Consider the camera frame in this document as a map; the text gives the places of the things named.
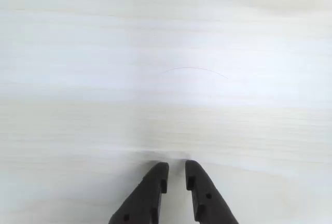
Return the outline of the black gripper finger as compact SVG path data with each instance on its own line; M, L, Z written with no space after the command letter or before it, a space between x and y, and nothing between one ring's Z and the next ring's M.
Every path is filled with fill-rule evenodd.
M167 193L168 175L168 163L159 162L154 165L114 212L109 223L158 223L161 196Z
M199 223L237 223L213 181L195 160L185 162L186 189L191 191L193 215Z

